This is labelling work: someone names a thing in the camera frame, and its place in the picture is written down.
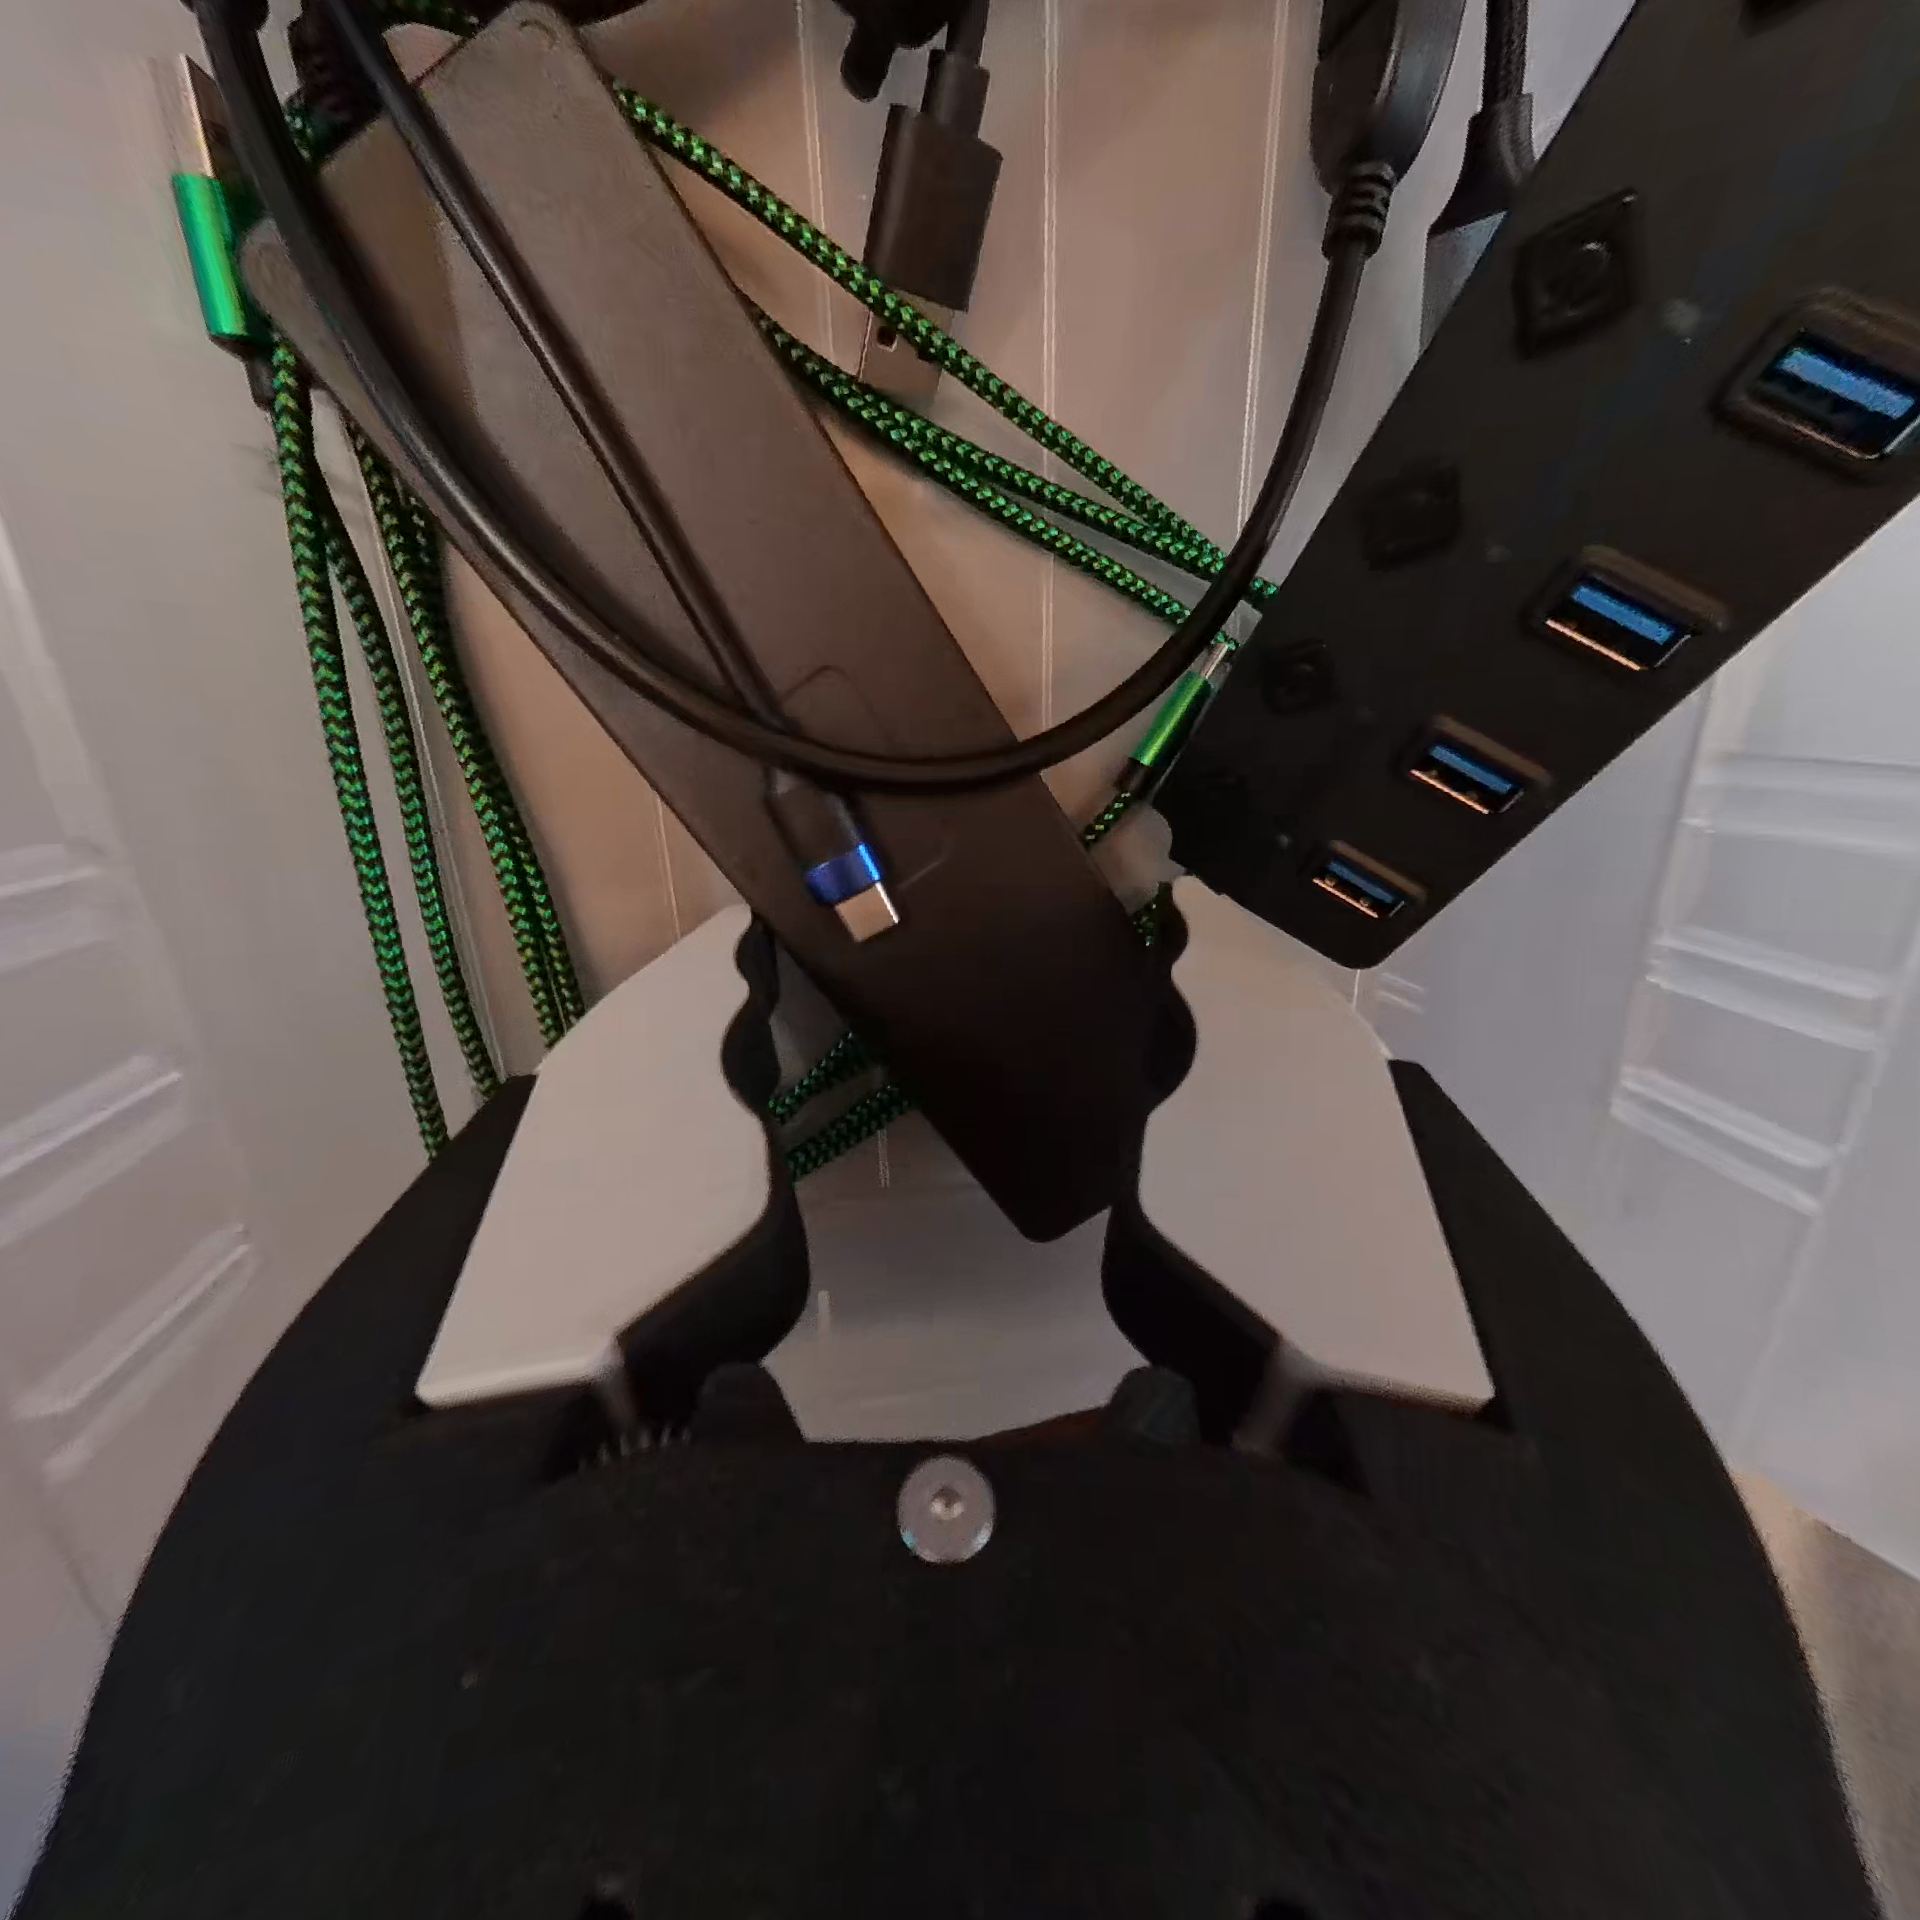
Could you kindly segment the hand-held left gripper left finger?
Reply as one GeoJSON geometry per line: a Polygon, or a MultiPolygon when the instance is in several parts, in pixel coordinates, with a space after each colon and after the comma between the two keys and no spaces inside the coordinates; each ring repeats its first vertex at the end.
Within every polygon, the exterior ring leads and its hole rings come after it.
{"type": "Polygon", "coordinates": [[[542,1064],[416,1381],[435,1410],[582,1388],[681,1427],[808,1301],[767,1107],[772,934],[734,904],[619,984],[542,1064]]]}

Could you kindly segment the clear plastic container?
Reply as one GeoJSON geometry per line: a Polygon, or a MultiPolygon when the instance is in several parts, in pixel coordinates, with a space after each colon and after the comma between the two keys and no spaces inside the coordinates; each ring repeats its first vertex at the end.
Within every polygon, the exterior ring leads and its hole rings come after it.
{"type": "MultiPolygon", "coordinates": [[[[1213,536],[1304,345],[1316,5],[995,5],[971,345],[1213,536]]],[[[174,224],[177,5],[4,5],[4,1877],[187,1459],[422,1160],[268,427],[174,224]]],[[[1885,1916],[1916,1916],[1916,520],[1359,1006],[1671,1344],[1751,1470],[1885,1916]]]]}

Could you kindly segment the black usb hub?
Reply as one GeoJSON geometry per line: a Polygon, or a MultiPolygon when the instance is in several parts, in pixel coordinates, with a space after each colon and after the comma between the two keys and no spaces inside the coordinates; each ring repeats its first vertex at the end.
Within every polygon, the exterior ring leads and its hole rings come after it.
{"type": "MultiPolygon", "coordinates": [[[[454,520],[446,477],[377,412],[331,326],[358,300],[454,477],[609,640],[699,690],[713,665],[515,324],[375,121],[297,186],[248,34],[207,51],[233,142],[264,170],[248,286],[448,531],[595,725],[875,1046],[997,1209],[1033,1241],[1115,1204],[1145,1110],[1161,985],[1110,884],[1036,774],[857,800],[899,926],[857,942],[816,900],[766,771],[637,696],[454,520]]],[[[755,326],[612,88],[548,8],[515,5],[422,77],[422,105],[533,269],[662,501],[808,736],[903,762],[1014,745],[990,690],[755,326]]]]}
{"type": "Polygon", "coordinates": [[[1917,5],[1635,5],[1159,789],[1374,969],[1916,501],[1917,5]]]}

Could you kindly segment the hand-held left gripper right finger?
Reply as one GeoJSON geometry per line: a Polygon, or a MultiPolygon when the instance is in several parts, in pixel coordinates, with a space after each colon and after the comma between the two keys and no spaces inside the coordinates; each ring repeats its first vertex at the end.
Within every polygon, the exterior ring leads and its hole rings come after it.
{"type": "Polygon", "coordinates": [[[1135,1171],[1101,1298],[1187,1381],[1201,1440],[1277,1452],[1316,1395],[1477,1417],[1494,1384],[1397,1093],[1349,994],[1192,877],[1167,962],[1135,1171]]]}

